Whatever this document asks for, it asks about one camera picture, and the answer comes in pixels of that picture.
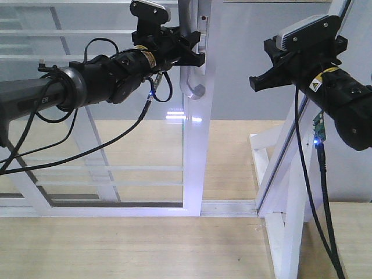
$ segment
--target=glass pane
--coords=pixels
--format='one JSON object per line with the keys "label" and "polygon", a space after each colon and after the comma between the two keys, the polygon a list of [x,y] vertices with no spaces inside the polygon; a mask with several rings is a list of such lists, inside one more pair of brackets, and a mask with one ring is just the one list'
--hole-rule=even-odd
{"label": "glass pane", "polygon": [[122,202],[182,202],[182,185],[126,186],[117,188]]}
{"label": "glass pane", "polygon": [[20,194],[12,180],[7,176],[0,176],[0,196],[1,194]]}
{"label": "glass pane", "polygon": [[[178,9],[171,8],[171,21],[178,25]],[[83,59],[86,44],[94,37],[107,37],[115,41],[120,50],[133,47],[131,31],[136,29],[137,18],[129,5],[58,5],[57,7],[8,7],[0,11],[4,20],[2,29],[38,30],[44,35],[15,34],[2,37],[0,54],[10,55],[0,65],[0,81],[38,78],[38,59],[49,57],[47,66],[68,66],[67,61]],[[45,26],[63,30],[85,30],[75,34],[55,36],[47,34]],[[106,36],[94,30],[128,30],[128,34],[108,32]],[[107,42],[94,42],[89,56],[112,55],[115,49]],[[24,55],[24,61],[14,55]],[[84,158],[49,169],[35,170],[36,186],[49,198],[58,202],[83,201],[177,201],[183,199],[183,116],[169,118],[169,113],[183,112],[183,95],[179,89],[179,69],[171,69],[174,94],[168,103],[151,105],[145,120],[119,142]],[[106,102],[81,108],[71,137],[63,144],[24,156],[28,166],[46,164],[76,155],[100,143],[111,140],[128,129],[141,114],[150,86],[146,82],[125,102],[113,105]],[[166,99],[169,93],[163,80],[158,97]],[[42,111],[50,119],[61,118],[57,108]],[[16,145],[28,117],[10,123],[9,137]],[[48,124],[35,118],[31,130],[19,153],[60,141],[69,130],[71,120]]]}

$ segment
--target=black cable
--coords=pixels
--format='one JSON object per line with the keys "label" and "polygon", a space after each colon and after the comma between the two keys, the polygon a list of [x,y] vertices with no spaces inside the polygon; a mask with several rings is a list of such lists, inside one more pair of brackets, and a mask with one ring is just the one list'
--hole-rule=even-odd
{"label": "black cable", "polygon": [[339,265],[338,265],[339,259],[338,260],[335,259],[335,255],[334,255],[333,251],[328,246],[326,236],[324,235],[323,229],[320,225],[319,218],[318,218],[318,215],[317,215],[317,212],[316,212],[314,199],[313,199],[313,194],[312,194],[312,190],[311,190],[310,182],[309,182],[309,175],[307,173],[307,168],[306,168],[306,163],[305,163],[305,156],[303,154],[302,143],[301,143],[301,134],[300,134],[300,129],[299,129],[299,119],[298,119],[298,95],[299,95],[299,87],[298,87],[298,85],[296,85],[296,93],[295,93],[295,130],[296,130],[298,149],[299,149],[301,165],[302,165],[302,170],[303,170],[303,176],[305,178],[307,195],[309,197],[310,208],[312,210],[315,225],[317,227],[320,239],[321,239],[321,241],[324,245],[325,251],[327,252],[328,257],[330,258],[330,260],[332,262],[332,265],[334,266],[334,268],[335,268],[335,270],[338,274],[338,277],[341,278],[341,279],[344,279],[345,276],[342,273],[342,269],[341,269],[341,273],[339,273]]}
{"label": "black cable", "polygon": [[168,98],[165,99],[165,100],[160,100],[157,96],[156,96],[156,93],[154,92],[153,93],[153,98],[158,101],[159,103],[166,103],[168,102],[169,100],[171,100],[172,96],[173,96],[173,86],[172,86],[172,82],[170,80],[170,77],[168,75],[168,72],[164,72],[164,76],[165,76],[165,79],[167,80],[167,83],[168,83],[168,86],[169,86],[169,95],[168,95]]}
{"label": "black cable", "polygon": [[74,108],[77,106],[77,91],[76,87],[74,85],[74,82],[71,80],[71,78],[63,71],[59,70],[56,66],[53,72],[47,73],[43,75],[41,78],[59,78],[60,83],[65,87],[67,94],[71,95],[71,104],[68,109],[63,109],[59,106],[57,106],[60,110],[67,112],[64,116],[62,116],[60,119],[48,119],[45,116],[43,116],[40,112],[36,112],[37,117],[39,117],[41,120],[47,122],[47,123],[61,123],[65,121],[67,118],[70,117],[70,115],[73,113]]}
{"label": "black cable", "polygon": [[116,141],[120,140],[121,138],[123,138],[124,136],[126,136],[127,134],[129,134],[130,132],[133,131],[133,129],[136,128],[136,126],[138,126],[140,124],[140,122],[144,119],[149,107],[150,107],[150,104],[151,104],[151,99],[152,99],[152,94],[155,92],[155,85],[154,85],[154,82],[151,78],[146,78],[146,80],[148,80],[150,82],[150,85],[151,85],[151,92],[150,94],[148,95],[147,97],[147,100],[146,100],[146,103],[145,103],[145,106],[144,108],[142,109],[142,112],[140,114],[140,116],[138,117],[138,120],[131,126],[129,127],[125,132],[121,133],[120,135],[118,135],[116,138],[104,143],[104,144],[101,144],[95,148],[92,148],[90,150],[87,150],[85,152],[82,152],[78,155],[75,155],[75,156],[72,156],[72,157],[69,157],[69,158],[66,158],[66,159],[63,159],[63,160],[60,160],[60,161],[57,161],[57,162],[53,162],[53,163],[48,163],[48,164],[39,164],[39,165],[36,165],[36,166],[30,166],[30,167],[22,167],[22,168],[18,168],[18,169],[12,169],[12,170],[5,170],[4,172],[0,173],[0,176],[3,175],[3,174],[10,174],[10,173],[19,173],[21,171],[29,171],[29,170],[38,170],[38,169],[44,169],[44,168],[47,168],[47,167],[54,167],[54,166],[58,166],[60,164],[64,164],[64,163],[67,163],[67,162],[71,162],[72,160],[76,160],[78,158],[81,158],[85,155],[88,155],[88,154],[91,154],[97,150],[100,150],[101,148],[104,148],[104,147],[107,147],[113,143],[115,143]]}
{"label": "black cable", "polygon": [[[78,112],[78,109],[75,110],[75,114],[74,114],[74,117],[73,117],[73,120],[71,122],[71,125],[70,125],[70,129],[69,129],[69,132],[66,134],[66,136],[58,141],[58,142],[55,142],[54,144],[50,144],[50,145],[47,145],[47,146],[44,146],[44,147],[40,147],[40,148],[37,148],[37,149],[34,149],[34,150],[31,150],[31,151],[27,151],[25,153],[21,153],[21,154],[18,154],[14,157],[14,159],[16,158],[19,158],[19,157],[22,157],[22,156],[26,156],[26,155],[29,155],[29,154],[32,154],[32,153],[35,153],[35,152],[39,152],[39,151],[43,151],[43,150],[46,150],[46,149],[49,149],[49,148],[52,148],[52,147],[55,147],[57,145],[60,145],[62,143],[64,143],[71,135],[72,133],[72,130],[74,129],[74,125],[75,125],[75,121],[76,121],[76,116],[77,116],[77,112]],[[0,163],[3,163],[5,162],[7,159],[4,159],[4,160],[1,160]]]}
{"label": "black cable", "polygon": [[14,147],[14,149],[11,151],[9,157],[6,159],[5,163],[2,165],[2,167],[0,169],[0,175],[5,174],[6,168],[10,165],[10,163],[12,162],[12,160],[15,158],[15,156],[17,155],[17,153],[18,153],[20,147],[22,146],[24,140],[26,139],[27,134],[30,131],[32,122],[34,120],[34,117],[36,115],[36,112],[37,112],[39,106],[41,105],[42,99],[44,98],[45,94],[47,93],[47,90],[49,89],[49,87],[52,84],[57,83],[57,82],[58,82],[58,80],[52,79],[41,90],[40,97],[38,98],[36,104],[34,105],[33,111],[30,113],[30,116],[28,117],[27,124],[26,124],[26,126],[25,126],[25,128],[24,128],[24,130],[22,132],[21,137],[18,140],[18,143],[16,144],[16,146]]}
{"label": "black cable", "polygon": [[45,116],[41,115],[39,112],[36,113],[37,117],[39,117],[42,121],[45,121],[47,123],[60,123],[60,122],[63,122],[65,121],[67,118],[70,117],[70,115],[72,115],[73,113],[73,110],[69,110],[63,117],[61,117],[60,119],[49,119],[49,118],[46,118]]}
{"label": "black cable", "polygon": [[337,272],[338,278],[345,278],[343,271],[342,271],[341,262],[339,261],[336,239],[334,235],[332,218],[331,218],[330,203],[328,200],[326,152],[324,150],[323,142],[319,142],[318,144],[316,144],[316,151],[317,151],[317,156],[318,156],[318,161],[319,161],[321,192],[323,195],[324,213],[325,213],[325,220],[327,223],[328,236],[330,239],[331,251],[334,255],[335,263],[337,264],[336,272]]}
{"label": "black cable", "polygon": [[93,43],[93,42],[95,42],[95,41],[105,41],[105,42],[109,42],[109,43],[111,43],[114,47],[115,47],[115,50],[116,50],[116,55],[119,55],[119,48],[117,47],[117,44],[114,42],[114,41],[112,41],[112,40],[110,40],[110,39],[107,39],[107,38],[94,38],[93,40],[91,40],[88,44],[87,44],[87,46],[85,47],[85,49],[84,49],[84,61],[83,61],[83,63],[86,63],[87,62],[87,60],[88,60],[88,54],[87,54],[87,52],[88,52],[88,47],[91,45],[91,43]]}

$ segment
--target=warning sticker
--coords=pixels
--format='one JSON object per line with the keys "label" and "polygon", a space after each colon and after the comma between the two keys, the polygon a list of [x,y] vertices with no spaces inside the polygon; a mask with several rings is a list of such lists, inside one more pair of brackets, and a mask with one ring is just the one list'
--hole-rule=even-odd
{"label": "warning sticker", "polygon": [[142,53],[146,56],[147,58],[147,61],[149,62],[150,64],[150,68],[154,68],[156,66],[156,59],[155,59],[155,56],[152,54],[151,51],[147,51],[148,48],[143,46],[143,45],[136,45],[134,48],[137,48],[137,49],[143,49],[143,50],[146,50],[146,51],[142,51]]}
{"label": "warning sticker", "polygon": [[321,75],[323,73],[331,73],[332,71],[337,71],[339,68],[338,67],[331,67],[331,68],[327,68],[325,69],[324,71],[322,71],[320,74],[318,74],[314,79],[313,81],[310,83],[309,87],[312,91],[316,92],[318,91],[318,89],[321,87],[321,85],[323,84],[323,79],[321,77]]}

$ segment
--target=white metal frame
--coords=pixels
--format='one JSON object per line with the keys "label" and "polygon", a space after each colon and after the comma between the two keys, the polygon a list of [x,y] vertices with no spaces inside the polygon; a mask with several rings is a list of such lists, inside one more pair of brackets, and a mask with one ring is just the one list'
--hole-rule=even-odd
{"label": "white metal frame", "polygon": [[[198,12],[203,15],[209,16],[213,24],[209,27],[209,40],[218,41],[219,36],[219,23],[220,23],[220,10],[222,1],[198,1],[192,0],[198,7]],[[63,1],[63,2],[52,2],[52,1],[1,1],[0,6],[52,6],[54,4],[65,5],[66,3],[101,3],[107,1]],[[110,3],[130,3],[131,1],[109,1]],[[159,3],[166,3],[176,6],[177,1],[156,1]],[[197,18],[190,18],[190,22],[196,22]],[[56,34],[61,35],[60,32],[63,30],[54,30]],[[205,96],[197,101],[189,98],[184,99],[184,196],[183,196],[183,207],[182,208],[81,208],[81,207],[53,207],[44,198],[42,193],[39,192],[36,185],[33,183],[31,178],[26,173],[11,174],[10,178],[13,183],[18,187],[20,193],[24,196],[26,201],[36,210],[40,216],[199,216],[201,213],[202,205],[202,193],[203,193],[203,182],[204,172],[206,165],[206,154],[208,149],[208,135],[209,135],[209,122],[210,113],[212,108],[212,95],[214,89],[214,74],[216,71],[216,65],[213,61],[216,60],[217,48],[211,48],[208,50],[208,62],[206,64],[206,75],[202,76],[197,71],[189,71],[190,76],[187,78],[198,78],[200,83],[206,88]],[[66,55],[61,57],[62,60],[71,59],[71,56]],[[4,56],[1,59],[17,60],[17,57]],[[27,57],[20,56],[19,59],[26,59]],[[87,137],[93,136],[92,129],[87,132]],[[84,142],[86,137],[81,135],[75,135],[77,142]],[[5,149],[0,150],[0,157],[5,158],[9,155],[9,151]],[[20,167],[17,161],[13,161],[10,168]],[[109,171],[113,167],[103,167]],[[113,187],[115,182],[104,181],[102,182],[101,190],[104,190],[106,186]],[[109,192],[105,199],[115,200],[115,192]],[[15,215],[22,214],[21,212],[8,210],[9,214],[15,213]],[[35,214],[34,212],[26,212],[25,214]]]}
{"label": "white metal frame", "polygon": [[[329,14],[341,15],[346,0],[333,0]],[[319,108],[302,96],[299,120],[305,162],[310,169],[313,153],[313,119]],[[266,148],[276,144],[273,156]],[[252,153],[260,185],[256,198],[259,217],[266,221],[274,272],[277,279],[295,279],[298,273],[302,228],[312,214],[294,131],[294,105],[278,128],[251,136]],[[319,188],[312,189],[313,196]]]}

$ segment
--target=white support beam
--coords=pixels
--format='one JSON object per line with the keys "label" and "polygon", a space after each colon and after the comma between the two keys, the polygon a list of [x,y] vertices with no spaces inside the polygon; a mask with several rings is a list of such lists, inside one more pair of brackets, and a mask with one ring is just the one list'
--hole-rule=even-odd
{"label": "white support beam", "polygon": [[0,30],[0,37],[81,37],[81,36],[106,36],[130,35],[135,30],[90,30],[90,29],[6,29]]}
{"label": "white support beam", "polygon": [[83,61],[83,55],[42,55],[42,54],[1,54],[0,62],[14,61],[14,62],[39,62],[43,58],[46,62],[70,62],[70,61]]}
{"label": "white support beam", "polygon": [[[177,0],[152,0],[152,2],[167,5],[169,7],[177,7]],[[1,0],[0,6],[16,6],[16,7],[49,7],[49,6],[66,6],[74,4],[127,4],[131,0]]]}
{"label": "white support beam", "polygon": [[[307,165],[310,164],[312,146],[311,143],[307,143],[304,144],[303,147],[303,153]],[[291,163],[289,174],[280,279],[297,278],[306,201],[306,186],[303,178],[299,152],[297,152]]]}
{"label": "white support beam", "polygon": [[251,134],[251,148],[263,149],[277,144],[283,125],[275,126],[259,134]]}
{"label": "white support beam", "polygon": [[266,148],[274,146],[277,143],[281,130],[282,125],[275,126],[262,133],[251,134],[249,137],[258,186],[261,186],[264,174],[269,165],[269,156],[267,155]]}
{"label": "white support beam", "polygon": [[31,207],[0,207],[0,218],[33,218],[41,217],[34,208]]}
{"label": "white support beam", "polygon": [[[308,131],[312,128],[313,119],[319,111],[320,109],[315,103],[312,101],[307,103],[299,120],[302,136],[304,135],[304,131]],[[298,150],[297,140],[294,134],[293,115],[294,106],[292,106],[288,113],[287,120],[279,136],[278,144],[275,147],[267,170],[263,176],[261,187],[257,193],[256,204],[259,209],[260,217],[264,217],[266,213],[277,211],[274,207],[278,199],[276,188],[280,186],[293,160],[294,154]]]}
{"label": "white support beam", "polygon": [[275,278],[280,278],[281,257],[283,252],[284,223],[281,212],[265,215],[267,238],[269,239],[271,258],[273,260]]}
{"label": "white support beam", "polygon": [[19,19],[0,19],[0,23],[18,23]]}
{"label": "white support beam", "polygon": [[[81,152],[92,149],[101,144],[101,139],[95,127],[95,122],[89,107],[85,107],[79,110],[78,121],[75,122],[72,136]],[[107,166],[109,164],[104,149],[84,156],[83,160],[86,166],[96,165],[101,167]],[[96,173],[95,171],[90,171],[90,177],[93,180],[92,182],[83,183],[75,182],[72,185],[96,186],[97,194],[101,201],[118,202],[120,200],[116,186],[121,184],[115,182],[114,177],[110,170],[105,171],[104,176],[102,175],[102,172]],[[40,185],[48,185],[48,182],[44,181],[40,183]],[[64,182],[53,181],[50,185],[71,185],[71,183],[67,181]]]}
{"label": "white support beam", "polygon": [[[330,6],[330,9],[328,10],[328,14],[340,16],[343,9],[345,8],[346,3],[347,3],[347,0],[332,0],[332,4]],[[353,3],[354,3],[354,0],[351,0],[350,6],[348,8],[348,12],[350,11]]]}
{"label": "white support beam", "polygon": [[257,184],[261,187],[263,177],[270,162],[266,148],[252,149],[252,157],[256,169]]}
{"label": "white support beam", "polygon": [[96,186],[102,187],[103,191],[106,191],[112,186],[182,186],[182,181],[38,181],[36,186],[71,186],[71,187],[82,187],[82,186]]}
{"label": "white support beam", "polygon": [[[205,167],[208,151],[209,124],[212,108],[214,86],[216,84],[216,64],[219,57],[220,42],[220,21],[222,15],[222,0],[202,0],[198,1],[198,15],[210,17],[208,30],[208,58],[206,59],[206,74],[200,75],[195,71],[190,71],[189,78],[199,80],[199,84],[204,86],[205,94],[203,98],[195,101],[187,98],[189,92],[183,92],[185,124],[184,124],[184,207],[191,210],[194,216],[199,216],[201,212],[203,185],[205,177]],[[197,17],[191,17],[181,21],[180,25],[188,26],[196,23]],[[201,121],[192,121],[192,118],[199,118]]]}
{"label": "white support beam", "polygon": [[56,170],[64,170],[64,171],[108,171],[108,170],[131,170],[131,171],[183,171],[182,166],[55,166],[49,167],[43,170],[36,170],[36,171],[51,171],[54,172]]}
{"label": "white support beam", "polygon": [[0,49],[7,49],[7,48],[15,48],[15,49],[31,48],[31,45],[27,45],[27,44],[0,44]]}
{"label": "white support beam", "polygon": [[[10,152],[7,148],[0,148],[0,158],[8,158]],[[17,160],[12,160],[8,169],[17,169],[21,165]],[[39,214],[48,212],[51,210],[51,206],[48,201],[44,198],[42,193],[37,189],[32,179],[25,173],[13,173],[7,174],[12,180],[12,183],[17,187],[18,191],[26,198],[27,202],[36,210]]]}

